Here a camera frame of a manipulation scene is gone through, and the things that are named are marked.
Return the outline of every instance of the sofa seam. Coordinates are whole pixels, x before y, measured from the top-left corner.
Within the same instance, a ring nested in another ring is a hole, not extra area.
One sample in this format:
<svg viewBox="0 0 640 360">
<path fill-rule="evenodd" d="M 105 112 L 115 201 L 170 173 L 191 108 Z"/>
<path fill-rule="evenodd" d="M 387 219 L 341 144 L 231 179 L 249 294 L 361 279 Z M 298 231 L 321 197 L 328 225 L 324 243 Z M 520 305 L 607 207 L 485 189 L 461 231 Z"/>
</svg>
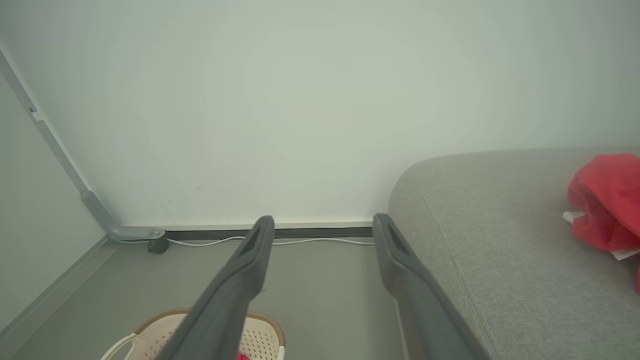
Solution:
<svg viewBox="0 0 640 360">
<path fill-rule="evenodd" d="M 442 226 L 440 226 L 440 223 L 438 222 L 438 220 L 436 219 L 436 217 L 433 214 L 433 210 L 431 210 L 431 206 L 429 206 L 429 203 L 427 202 L 423 192 L 422 192 L 422 188 L 420 186 L 418 186 L 418 182 L 417 182 L 417 178 L 415 176 L 415 167 L 411 167 L 411 178 L 413 179 L 413 182 L 415 184 L 416 189 L 418 189 L 418 193 L 420 194 L 420 198 L 422 199 L 422 202 L 424 203 L 424 206 L 426 207 L 427 211 L 429 211 L 429 216 L 431 217 L 431 219 L 433 220 L 433 223 L 436 225 L 436 228 L 438 230 L 438 235 L 440 238 L 440 242 L 444 245 L 446 251 L 447 251 L 447 255 L 449 256 L 449 259 L 451 260 L 451 264 L 455 273 L 455 277 L 456 277 L 456 282 L 458 283 L 458 286 L 461 285 L 462 289 L 463 289 L 463 298 L 465 300 L 465 302 L 467 303 L 467 305 L 471 305 L 472 309 L 476 312 L 476 315 L 479 317 L 480 321 L 481 321 L 481 328 L 484 332 L 484 335 L 487 336 L 487 338 L 489 339 L 489 344 L 491 344 L 491 346 L 493 347 L 493 349 L 495 350 L 495 352 L 497 354 L 499 354 L 501 356 L 501 358 L 505 359 L 505 355 L 502 352 L 502 349 L 500 348 L 500 346 L 494 341 L 494 337 L 495 335 L 493 334 L 493 331 L 491 330 L 491 327 L 489 326 L 489 324 L 486 321 L 486 317 L 484 316 L 484 314 L 482 313 L 482 311 L 478 308 L 475 298 L 472 294 L 472 292 L 469 290 L 467 282 L 465 281 L 464 276 L 462 275 L 462 272 L 460 271 L 460 267 L 458 266 L 458 262 L 456 261 L 456 258 L 453 256 L 453 249 L 451 248 L 450 244 L 448 244 L 445 240 L 444 240 L 444 235 L 443 235 L 443 231 L 442 231 Z"/>
</svg>

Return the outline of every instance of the basket handle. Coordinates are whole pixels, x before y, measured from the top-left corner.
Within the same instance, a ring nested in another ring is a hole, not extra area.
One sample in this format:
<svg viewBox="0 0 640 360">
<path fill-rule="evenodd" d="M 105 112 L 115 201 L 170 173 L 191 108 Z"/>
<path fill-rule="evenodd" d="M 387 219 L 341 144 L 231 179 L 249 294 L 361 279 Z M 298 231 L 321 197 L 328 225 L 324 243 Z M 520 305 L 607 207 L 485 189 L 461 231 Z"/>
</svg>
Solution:
<svg viewBox="0 0 640 360">
<path fill-rule="evenodd" d="M 100 360 L 111 359 L 113 355 L 115 355 L 115 353 L 117 353 L 118 350 L 120 350 L 124 345 L 126 345 L 129 342 L 133 342 L 133 346 L 131 347 L 131 350 L 129 350 L 129 353 L 127 354 L 127 356 L 124 357 L 124 360 L 127 360 L 131 355 L 131 353 L 133 352 L 133 349 L 136 348 L 137 337 L 138 335 L 135 332 L 132 332 L 131 335 L 127 335 L 124 338 L 118 340 L 117 343 L 113 344 L 113 346 L 109 350 L 107 350 L 106 353 L 104 353 L 104 355 L 100 358 Z"/>
</svg>

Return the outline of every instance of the caster wheel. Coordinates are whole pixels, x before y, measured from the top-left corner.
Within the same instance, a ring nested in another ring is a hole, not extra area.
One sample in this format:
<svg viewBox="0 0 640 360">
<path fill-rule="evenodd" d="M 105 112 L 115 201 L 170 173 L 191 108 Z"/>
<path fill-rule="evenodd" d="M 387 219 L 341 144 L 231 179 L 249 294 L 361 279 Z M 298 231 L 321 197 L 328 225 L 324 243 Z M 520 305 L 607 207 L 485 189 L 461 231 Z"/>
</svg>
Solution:
<svg viewBox="0 0 640 360">
<path fill-rule="evenodd" d="M 147 251 L 152 254 L 163 254 L 169 249 L 169 242 L 166 239 L 155 239 L 147 242 Z"/>
</svg>

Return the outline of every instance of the beige plastic basket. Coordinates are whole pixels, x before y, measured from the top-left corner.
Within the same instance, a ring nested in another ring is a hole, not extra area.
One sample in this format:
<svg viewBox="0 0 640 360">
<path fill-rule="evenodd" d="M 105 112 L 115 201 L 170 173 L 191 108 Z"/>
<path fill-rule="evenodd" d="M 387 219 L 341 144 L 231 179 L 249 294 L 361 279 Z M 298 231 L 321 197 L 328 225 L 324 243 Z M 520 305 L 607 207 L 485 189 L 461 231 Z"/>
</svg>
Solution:
<svg viewBox="0 0 640 360">
<path fill-rule="evenodd" d="M 131 349 L 124 360 L 153 360 L 169 341 L 189 308 L 174 309 L 157 315 L 138 330 L 115 343 L 101 358 L 109 360 L 126 344 Z M 251 360 L 284 360 L 284 332 L 271 316 L 249 312 L 238 352 Z"/>
</svg>

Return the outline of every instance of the wall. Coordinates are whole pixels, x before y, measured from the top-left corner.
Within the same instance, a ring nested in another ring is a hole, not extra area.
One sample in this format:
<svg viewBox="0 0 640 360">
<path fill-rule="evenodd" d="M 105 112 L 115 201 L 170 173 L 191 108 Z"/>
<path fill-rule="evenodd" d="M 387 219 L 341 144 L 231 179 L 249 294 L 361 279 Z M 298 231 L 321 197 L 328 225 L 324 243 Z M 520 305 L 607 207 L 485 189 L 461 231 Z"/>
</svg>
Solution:
<svg viewBox="0 0 640 360">
<path fill-rule="evenodd" d="M 0 331 L 104 232 L 0 74 Z"/>
<path fill-rule="evenodd" d="M 640 2 L 4 0 L 127 225 L 368 218 L 416 161 L 637 143 Z"/>
</svg>

